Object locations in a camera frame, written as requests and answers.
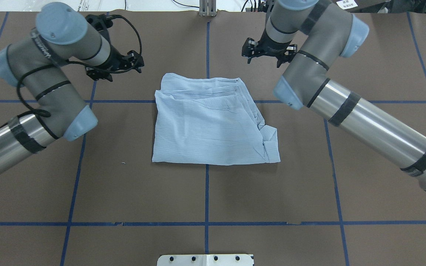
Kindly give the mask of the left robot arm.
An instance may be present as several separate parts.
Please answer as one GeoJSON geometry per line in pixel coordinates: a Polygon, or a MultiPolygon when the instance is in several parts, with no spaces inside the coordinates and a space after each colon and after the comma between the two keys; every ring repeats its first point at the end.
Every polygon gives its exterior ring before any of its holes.
{"type": "Polygon", "coordinates": [[[0,51],[0,77],[16,89],[27,111],[0,126],[0,174],[40,153],[59,138],[74,141],[95,128],[98,120],[61,70],[80,65],[94,81],[114,74],[141,73],[139,51],[126,55],[111,43],[108,28],[122,15],[83,16],[62,2],[41,8],[29,36],[0,51]]]}

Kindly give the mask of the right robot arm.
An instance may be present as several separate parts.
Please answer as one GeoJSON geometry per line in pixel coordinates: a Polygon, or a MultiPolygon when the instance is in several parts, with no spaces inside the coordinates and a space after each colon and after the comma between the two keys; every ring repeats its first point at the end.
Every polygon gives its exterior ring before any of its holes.
{"type": "Polygon", "coordinates": [[[276,0],[259,41],[247,38],[242,56],[289,63],[275,97],[293,109],[303,106],[365,143],[426,192],[426,136],[356,92],[330,79],[338,57],[351,57],[365,42],[368,25],[330,0],[276,0]]]}

